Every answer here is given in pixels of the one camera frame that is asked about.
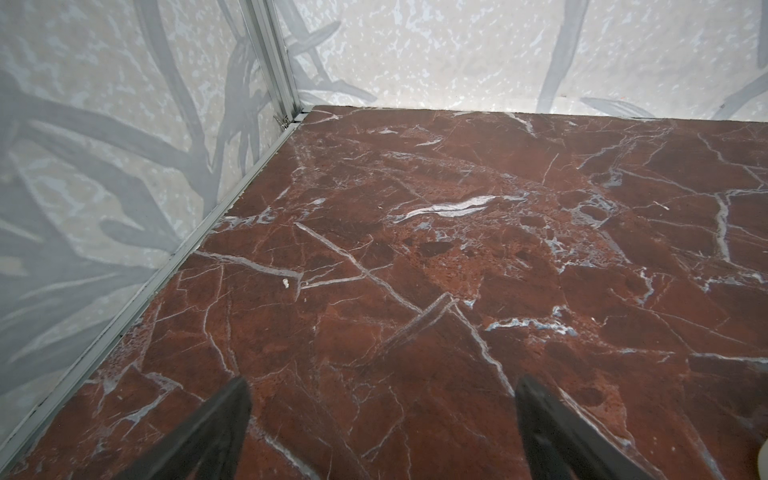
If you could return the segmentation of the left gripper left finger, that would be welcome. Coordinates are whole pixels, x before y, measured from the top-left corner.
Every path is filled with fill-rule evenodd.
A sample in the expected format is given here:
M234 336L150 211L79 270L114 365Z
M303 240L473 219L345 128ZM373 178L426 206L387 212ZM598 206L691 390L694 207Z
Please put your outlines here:
M118 473L118 479L233 479L252 400L246 380L230 380L172 432Z

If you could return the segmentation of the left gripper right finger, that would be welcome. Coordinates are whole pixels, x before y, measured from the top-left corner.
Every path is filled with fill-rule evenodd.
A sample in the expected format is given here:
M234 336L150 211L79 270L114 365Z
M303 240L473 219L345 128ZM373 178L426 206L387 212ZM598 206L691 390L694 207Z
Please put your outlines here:
M586 421L530 375L515 387L517 424L533 479L648 479Z

